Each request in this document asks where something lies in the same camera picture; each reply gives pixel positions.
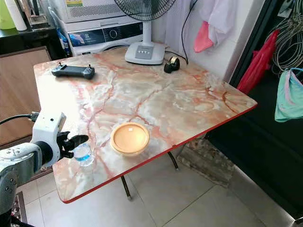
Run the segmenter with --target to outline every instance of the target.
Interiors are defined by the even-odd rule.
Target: electric fan
[[[125,60],[137,64],[162,64],[165,46],[152,42],[152,22],[166,13],[175,0],[115,0],[128,16],[143,22],[143,41],[131,44]]]

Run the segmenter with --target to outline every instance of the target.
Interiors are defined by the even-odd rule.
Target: game controller
[[[59,65],[52,70],[52,74],[56,77],[84,77],[85,79],[92,79],[95,74],[95,69],[93,67],[78,67],[78,66],[68,66]]]

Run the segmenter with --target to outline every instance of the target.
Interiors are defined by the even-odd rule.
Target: black wire
[[[9,117],[7,119],[4,119],[3,121],[0,122],[0,124],[3,124],[5,122],[8,122],[10,120],[13,120],[13,119],[16,119],[16,118],[20,118],[20,117],[27,117],[27,118],[30,118],[30,114],[20,114],[20,115],[15,115],[15,116],[12,116],[12,117]]]
[[[175,52],[172,52],[172,51],[165,51],[165,52],[167,52],[167,53],[173,53],[173,54],[179,56],[180,58],[183,58],[186,61],[186,58],[183,57],[182,55],[178,54],[178,53],[175,53]]]
[[[188,15],[187,15],[187,17],[186,17],[186,19],[185,19],[185,21],[184,21],[184,24],[183,24],[183,26],[182,26],[182,31],[181,31],[182,47],[183,47],[183,51],[184,51],[185,57],[186,57],[186,65],[188,65],[188,57],[187,57],[187,54],[186,54],[186,51],[185,51],[185,47],[184,47],[183,30],[184,30],[184,26],[185,26],[185,24],[186,24],[186,22],[187,22],[187,19],[188,19],[188,17],[189,17],[189,14],[190,14],[191,10],[193,9],[193,7],[195,6],[195,4],[197,3],[197,1],[198,1],[198,0],[196,0],[196,1],[193,3],[193,5],[191,6],[191,8],[189,9]]]

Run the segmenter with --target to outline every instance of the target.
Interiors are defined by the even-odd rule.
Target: green container
[[[8,8],[6,7],[5,1],[0,0],[0,29],[11,29],[14,28],[15,24],[11,19]]]

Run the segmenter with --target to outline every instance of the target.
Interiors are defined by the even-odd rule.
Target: fan base
[[[153,42],[132,43],[125,54],[125,60],[142,65],[160,65],[163,62],[165,46]]]

